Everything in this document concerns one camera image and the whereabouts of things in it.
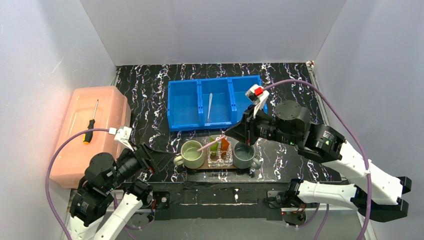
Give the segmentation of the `oval wooden tray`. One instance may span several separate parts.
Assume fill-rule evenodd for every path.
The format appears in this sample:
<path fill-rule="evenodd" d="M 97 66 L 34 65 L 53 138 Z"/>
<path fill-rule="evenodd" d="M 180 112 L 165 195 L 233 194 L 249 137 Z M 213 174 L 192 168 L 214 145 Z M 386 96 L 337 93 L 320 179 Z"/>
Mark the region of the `oval wooden tray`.
<path fill-rule="evenodd" d="M 236 170 L 238 169 L 236 166 L 232 165 L 223 165 L 223 166 L 209 166 L 207 162 L 205 162 L 202 166 L 198 168 L 191 168 L 192 170 Z"/>

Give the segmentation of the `orange toothpaste tube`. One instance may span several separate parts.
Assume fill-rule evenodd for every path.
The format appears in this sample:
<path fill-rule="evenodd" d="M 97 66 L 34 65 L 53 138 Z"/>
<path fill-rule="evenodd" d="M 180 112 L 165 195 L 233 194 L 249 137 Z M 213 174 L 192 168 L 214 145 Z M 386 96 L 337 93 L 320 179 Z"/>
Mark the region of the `orange toothpaste tube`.
<path fill-rule="evenodd" d="M 227 158 L 227 151 L 229 149 L 229 146 L 230 146 L 230 142 L 226 138 L 223 138 L 221 140 L 221 146 L 220 146 L 220 155 L 223 160 Z"/>

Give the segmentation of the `grey ceramic mug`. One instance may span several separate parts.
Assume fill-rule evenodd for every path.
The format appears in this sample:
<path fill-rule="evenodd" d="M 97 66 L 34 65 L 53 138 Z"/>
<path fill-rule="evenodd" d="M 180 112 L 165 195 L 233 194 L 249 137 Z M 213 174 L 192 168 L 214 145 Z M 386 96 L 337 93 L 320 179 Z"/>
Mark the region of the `grey ceramic mug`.
<path fill-rule="evenodd" d="M 238 169 L 261 168 L 262 163 L 256 158 L 256 150 L 253 146 L 237 142 L 232 150 L 232 163 Z"/>

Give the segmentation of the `clear plastic holder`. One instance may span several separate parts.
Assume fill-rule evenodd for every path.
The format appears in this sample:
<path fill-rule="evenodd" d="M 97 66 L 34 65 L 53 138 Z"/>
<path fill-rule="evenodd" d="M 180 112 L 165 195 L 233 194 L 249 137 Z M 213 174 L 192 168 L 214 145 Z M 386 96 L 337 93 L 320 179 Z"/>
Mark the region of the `clear plastic holder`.
<path fill-rule="evenodd" d="M 209 153 L 209 148 L 207 148 L 207 163 L 210 167 L 212 166 L 228 166 L 228 165 L 233 165 L 233 158 L 232 158 L 232 146 L 231 143 L 229 142 L 229 148 L 227 151 L 227 155 L 226 155 L 226 159 L 222 159 L 221 158 L 221 141 L 218 142 L 219 146 L 218 146 L 218 151 L 216 154 L 216 158 L 210 158 L 210 153 Z"/>

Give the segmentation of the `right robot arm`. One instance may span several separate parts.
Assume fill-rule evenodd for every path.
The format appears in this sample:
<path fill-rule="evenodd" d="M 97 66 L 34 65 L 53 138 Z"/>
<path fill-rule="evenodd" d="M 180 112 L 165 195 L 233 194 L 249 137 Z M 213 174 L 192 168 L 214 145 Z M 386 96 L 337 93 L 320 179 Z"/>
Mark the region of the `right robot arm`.
<path fill-rule="evenodd" d="M 268 197 L 268 204 L 275 208 L 285 204 L 336 205 L 380 223 L 405 218 L 409 203 L 402 195 L 410 192 L 412 180 L 391 176 L 364 161 L 342 134 L 328 125 L 312 123 L 310 116 L 308 108 L 293 100 L 278 104 L 274 116 L 255 112 L 250 105 L 241 120 L 225 131 L 226 136 L 249 146 L 260 138 L 294 146 L 300 156 L 348 180 L 348 184 L 325 184 L 292 179 L 285 192 Z"/>

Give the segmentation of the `blue three-compartment plastic bin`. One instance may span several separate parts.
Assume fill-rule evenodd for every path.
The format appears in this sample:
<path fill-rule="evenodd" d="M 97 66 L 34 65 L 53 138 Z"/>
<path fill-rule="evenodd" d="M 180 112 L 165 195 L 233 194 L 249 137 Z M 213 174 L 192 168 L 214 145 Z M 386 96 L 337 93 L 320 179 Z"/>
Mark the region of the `blue three-compartment plastic bin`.
<path fill-rule="evenodd" d="M 172 132 L 226 129 L 241 120 L 251 105 L 245 96 L 259 75 L 174 80 L 168 83 L 167 119 Z M 209 94 L 213 93 L 207 123 Z"/>

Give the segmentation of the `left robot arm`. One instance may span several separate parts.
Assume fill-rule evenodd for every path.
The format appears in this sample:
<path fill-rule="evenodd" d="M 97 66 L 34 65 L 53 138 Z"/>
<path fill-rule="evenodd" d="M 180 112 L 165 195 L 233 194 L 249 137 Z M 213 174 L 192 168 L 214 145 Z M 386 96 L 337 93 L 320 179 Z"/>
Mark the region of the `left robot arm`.
<path fill-rule="evenodd" d="M 149 209 L 149 221 L 164 194 L 137 173 L 159 173 L 176 156 L 174 152 L 155 150 L 146 144 L 134 150 L 125 148 L 118 158 L 108 152 L 96 154 L 80 179 L 70 205 L 67 224 L 70 240 L 114 240 L 139 209 Z"/>

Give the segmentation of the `light green ceramic mug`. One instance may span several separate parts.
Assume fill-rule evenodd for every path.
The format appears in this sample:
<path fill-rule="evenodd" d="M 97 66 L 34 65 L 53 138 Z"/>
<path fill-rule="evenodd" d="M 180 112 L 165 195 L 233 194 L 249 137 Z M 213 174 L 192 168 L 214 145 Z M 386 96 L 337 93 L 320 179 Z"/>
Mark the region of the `light green ceramic mug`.
<path fill-rule="evenodd" d="M 185 142 L 181 147 L 180 155 L 173 160 L 174 165 L 184 165 L 189 169 L 200 168 L 207 159 L 206 150 L 199 151 L 202 147 L 202 144 L 195 140 Z"/>

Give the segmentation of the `green toothpaste tube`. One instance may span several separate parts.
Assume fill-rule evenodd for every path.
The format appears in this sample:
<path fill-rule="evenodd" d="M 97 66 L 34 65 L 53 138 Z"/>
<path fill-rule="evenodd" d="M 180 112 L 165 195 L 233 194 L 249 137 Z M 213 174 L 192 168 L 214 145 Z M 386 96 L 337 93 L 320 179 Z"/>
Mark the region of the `green toothpaste tube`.
<path fill-rule="evenodd" d="M 211 159 L 214 159 L 214 158 L 217 157 L 219 142 L 216 141 L 216 137 L 215 138 L 210 137 L 209 140 L 210 140 L 211 143 L 214 142 L 213 144 L 211 144 L 209 146 L 209 155 L 210 155 L 210 158 Z"/>

